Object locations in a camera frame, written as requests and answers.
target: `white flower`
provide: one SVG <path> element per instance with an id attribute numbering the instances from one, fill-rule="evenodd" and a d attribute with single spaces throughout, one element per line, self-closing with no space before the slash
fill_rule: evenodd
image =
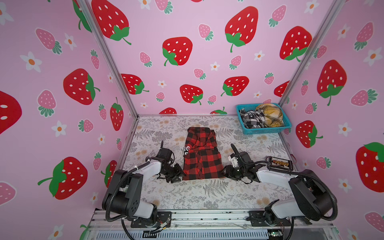
<path id="1" fill-rule="evenodd" d="M 259 61 L 261 61 L 261 60 L 262 60 L 262 57 L 264 57 L 264 56 L 265 56 L 265 54 L 263 53 L 262 50 L 260 50 L 260 52 L 255 53 L 255 59 L 254 59 L 254 60 L 259 60 Z"/>
<path id="2" fill-rule="evenodd" d="M 366 57 L 363 62 L 368 62 L 368 65 L 369 66 L 372 66 L 376 60 L 380 60 L 383 58 L 383 56 L 380 54 L 380 51 L 381 51 L 381 47 L 379 47 L 378 49 L 376 49 L 375 51 L 374 50 L 369 50 L 368 51 L 368 57 Z"/>
<path id="3" fill-rule="evenodd" d="M 304 161 L 303 161 L 303 167 L 305 167 L 305 169 L 308 169 L 308 163 L 307 163 L 307 160 L 304 160 Z"/>
<path id="4" fill-rule="evenodd" d="M 365 2 L 364 2 L 364 5 L 365 4 L 368 4 L 368 6 L 372 6 L 373 5 L 373 3 L 375 2 L 375 0 L 365 0 Z"/>
<path id="5" fill-rule="evenodd" d="M 73 47 L 77 47 L 76 44 L 73 41 L 73 36 L 68 36 L 68 34 L 64 33 L 65 35 L 65 44 L 68 44 L 70 46 L 70 49 L 73 50 Z"/>
<path id="6" fill-rule="evenodd" d="M 62 232 L 63 227 L 64 227 L 64 224 L 61 225 L 60 227 L 55 226 L 53 228 L 53 233 L 49 235 L 48 240 L 56 240 L 57 238 L 61 237 L 63 235 L 63 232 Z"/>
<path id="7" fill-rule="evenodd" d="M 259 98 L 262 94 L 260 93 L 260 91 L 258 91 L 257 93 L 254 93 L 254 96 L 253 98 Z"/>
<path id="8" fill-rule="evenodd" d="M 217 71 L 217 69 L 220 67 L 220 65 L 217 64 L 217 62 L 214 62 L 214 64 L 211 64 L 211 71 L 212 70 L 215 70 Z"/>
<path id="9" fill-rule="evenodd" d="M 344 125 L 339 124 L 339 134 L 344 134 L 344 136 L 348 136 L 348 132 L 352 131 L 352 128 L 348 127 L 348 123 L 344 123 Z"/>
<path id="10" fill-rule="evenodd" d="M 98 137 L 97 140 L 99 140 L 99 145 L 101 145 L 102 143 L 105 143 L 105 136 L 100 133 L 100 137 Z"/>
<path id="11" fill-rule="evenodd" d="M 92 194 L 92 197 L 91 197 L 91 199 L 90 199 L 90 201 L 92 202 L 92 205 L 95 203 L 95 202 L 97 202 L 97 195 L 98 195 L 99 193 L 98 192 L 93 192 L 93 194 Z"/>
<path id="12" fill-rule="evenodd" d="M 21 59 L 26 62 L 25 68 L 27 70 L 35 69 L 37 72 L 40 72 L 40 67 L 42 61 L 36 59 L 32 52 L 28 52 L 28 56 L 20 55 Z"/>
<path id="13" fill-rule="evenodd" d="M 11 15 L 9 15 L 7 12 L 6 12 L 6 6 L 5 6 L 5 3 L 3 2 L 0 2 L 0 12 L 2 14 L 0 14 L 0 24 L 1 25 L 5 25 L 5 21 L 8 20 L 10 22 L 13 22 L 13 18 L 11 17 Z"/>
<path id="14" fill-rule="evenodd" d="M 304 13 L 313 13 L 313 10 L 317 8 L 320 5 L 320 3 L 317 3 L 317 0 L 312 0 L 311 2 L 307 2 L 307 8 L 305 9 Z"/>
<path id="15" fill-rule="evenodd" d="M 139 3 L 141 3 L 141 9 L 146 8 L 149 10 L 149 4 L 151 3 L 152 0 L 138 0 Z"/>
<path id="16" fill-rule="evenodd" d="M 158 86 L 160 86 L 161 88 L 164 88 L 164 86 L 166 86 L 165 81 L 158 81 L 158 82 L 159 82 Z"/>
<path id="17" fill-rule="evenodd" d="M 359 240 L 359 236 L 358 236 L 357 232 L 352 232 L 348 228 L 347 228 L 347 230 L 348 230 L 348 239 L 350 239 L 350 240 Z"/>
<path id="18" fill-rule="evenodd" d="M 311 62 L 307 63 L 307 65 L 305 66 L 305 70 L 308 70 L 308 67 L 311 65 Z"/>
<path id="19" fill-rule="evenodd" d="M 347 32 L 351 29 L 350 26 L 347 26 L 347 24 L 344 24 L 343 28 L 340 29 L 337 33 L 339 34 L 339 36 L 337 37 L 337 40 L 339 40 L 340 38 L 345 38 L 347 35 Z"/>
<path id="20" fill-rule="evenodd" d="M 112 76 L 112 73 L 109 73 L 108 74 L 108 80 L 110 83 L 113 83 L 113 76 Z"/>
<path id="21" fill-rule="evenodd" d="M 56 137 L 60 135 L 65 135 L 65 129 L 67 128 L 66 124 L 61 124 L 60 121 L 57 121 L 56 126 L 51 127 L 53 131 L 56 131 Z"/>
<path id="22" fill-rule="evenodd" d="M 296 101 L 294 101 L 294 102 L 292 103 L 292 109 L 296 110 L 296 107 L 297 107 L 297 103 L 296 103 Z"/>
<path id="23" fill-rule="evenodd" d="M 352 189 L 351 185 L 348 184 L 348 179 L 340 179 L 339 178 L 339 188 L 344 189 L 344 192 L 348 192 L 348 189 Z"/>

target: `black mounting plate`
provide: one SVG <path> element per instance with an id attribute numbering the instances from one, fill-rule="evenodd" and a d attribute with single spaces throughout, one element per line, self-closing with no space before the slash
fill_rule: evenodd
<path id="1" fill-rule="evenodd" d="M 263 218 L 264 217 L 264 211 L 249 211 L 249 216 L 254 218 Z M 280 219 L 280 222 L 285 227 L 291 226 L 291 221 L 283 218 Z M 253 227 L 270 227 L 265 221 L 257 221 L 254 219 L 251 219 L 251 224 Z"/>
<path id="2" fill-rule="evenodd" d="M 142 219 L 143 218 L 139 217 L 136 221 L 132 221 L 131 228 L 148 228 L 149 226 L 146 226 Z M 157 219 L 160 219 L 162 222 L 169 221 L 169 224 L 167 224 L 166 227 L 170 227 L 172 212 L 157 212 Z M 157 228 L 159 225 L 160 223 L 156 222 L 156 224 L 150 228 Z"/>

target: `teal plastic basket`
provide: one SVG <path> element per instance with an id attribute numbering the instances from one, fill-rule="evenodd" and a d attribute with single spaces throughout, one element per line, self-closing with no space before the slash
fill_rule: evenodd
<path id="1" fill-rule="evenodd" d="M 243 120 L 241 119 L 239 111 L 241 109 L 245 109 L 246 112 L 255 110 L 255 108 L 263 103 L 255 103 L 255 104 L 240 104 L 236 106 L 237 109 L 237 116 L 239 117 L 240 124 L 243 128 L 243 133 L 244 134 L 265 134 L 265 133 L 279 133 L 283 131 L 286 128 L 292 127 L 291 122 L 289 121 L 287 115 L 285 114 L 284 110 L 280 107 L 279 104 L 277 103 L 272 103 L 276 106 L 278 106 L 281 111 L 283 112 L 283 123 L 284 127 L 262 127 L 262 128 L 246 128 L 244 126 Z"/>

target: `red and black plaid shirt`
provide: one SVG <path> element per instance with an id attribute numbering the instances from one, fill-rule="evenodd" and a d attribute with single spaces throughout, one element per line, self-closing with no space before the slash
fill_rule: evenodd
<path id="1" fill-rule="evenodd" d="M 185 141 L 183 180 L 219 178 L 223 170 L 217 150 L 215 131 L 208 127 L 190 127 Z"/>

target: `strawberry wallpaper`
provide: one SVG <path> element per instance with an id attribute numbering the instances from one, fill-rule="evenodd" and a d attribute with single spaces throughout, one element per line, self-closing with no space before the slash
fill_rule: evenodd
<path id="1" fill-rule="evenodd" d="M 345 3 L 284 111 L 298 167 L 338 200 L 344 240 L 384 239 L 383 1 Z"/>
<path id="2" fill-rule="evenodd" d="M 0 239 L 83 239 L 130 110 L 77 1 L 3 0 L 0 40 Z"/>
<path id="3" fill-rule="evenodd" d="M 88 1 L 139 114 L 278 103 L 332 3 Z"/>

